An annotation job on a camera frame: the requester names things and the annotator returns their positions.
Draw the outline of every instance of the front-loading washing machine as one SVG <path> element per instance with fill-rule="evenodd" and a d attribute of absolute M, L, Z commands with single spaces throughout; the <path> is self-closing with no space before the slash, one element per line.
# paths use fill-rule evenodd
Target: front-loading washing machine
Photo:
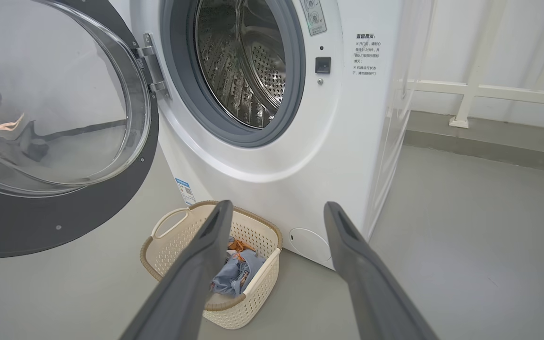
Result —
<path fill-rule="evenodd" d="M 140 187 L 233 201 L 332 267 L 370 238 L 425 49 L 425 0 L 0 0 L 0 256 L 62 245 Z"/>

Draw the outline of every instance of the gray label with diagrams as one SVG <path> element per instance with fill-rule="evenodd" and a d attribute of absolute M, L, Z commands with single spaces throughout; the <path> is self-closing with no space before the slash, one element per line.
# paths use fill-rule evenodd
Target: gray label with diagrams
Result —
<path fill-rule="evenodd" d="M 301 0 L 301 3 L 308 21 L 310 35 L 326 32 L 326 23 L 324 23 L 324 15 L 319 0 Z"/>

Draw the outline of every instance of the blue garment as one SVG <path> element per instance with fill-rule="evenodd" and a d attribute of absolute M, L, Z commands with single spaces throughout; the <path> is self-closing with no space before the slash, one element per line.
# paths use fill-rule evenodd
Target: blue garment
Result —
<path fill-rule="evenodd" d="M 250 249 L 233 254 L 224 267 L 222 267 L 220 273 L 213 278 L 211 284 L 212 292 L 238 297 L 247 288 L 249 282 L 251 282 L 255 273 L 262 267 L 265 260 L 263 257 L 257 257 L 257 254 Z M 246 280 L 240 286 L 244 275 L 246 275 Z"/>

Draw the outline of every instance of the metal hinge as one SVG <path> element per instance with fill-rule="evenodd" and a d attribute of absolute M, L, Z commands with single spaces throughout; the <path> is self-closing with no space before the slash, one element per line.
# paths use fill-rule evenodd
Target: metal hinge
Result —
<path fill-rule="evenodd" d="M 169 98 L 169 91 L 167 84 L 165 84 L 165 79 L 162 76 L 161 65 L 159 64 L 159 59 L 157 56 L 157 50 L 154 45 L 153 35 L 151 33 L 144 33 L 144 47 L 134 49 L 136 52 L 136 57 L 138 59 L 138 64 L 142 68 L 143 60 L 148 64 L 148 68 L 151 72 L 151 78 L 153 82 L 148 84 L 148 90 L 151 93 L 160 93 L 165 97 Z"/>

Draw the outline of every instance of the laundry basket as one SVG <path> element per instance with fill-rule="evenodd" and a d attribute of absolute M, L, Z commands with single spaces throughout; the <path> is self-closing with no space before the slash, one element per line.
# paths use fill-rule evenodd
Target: laundry basket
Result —
<path fill-rule="evenodd" d="M 155 279 L 162 279 L 173 261 L 205 223 L 216 204 L 216 201 L 198 202 L 190 207 L 174 210 L 157 222 L 153 233 L 140 250 L 142 265 Z M 169 230 L 160 233 L 162 224 L 178 213 L 185 213 L 185 217 Z M 266 261 L 238 297 L 213 294 L 205 304 L 203 316 L 225 329 L 239 329 L 253 319 L 274 288 L 278 278 L 282 235 L 269 221 L 234 207 L 230 236 L 251 246 L 257 256 L 266 258 Z"/>

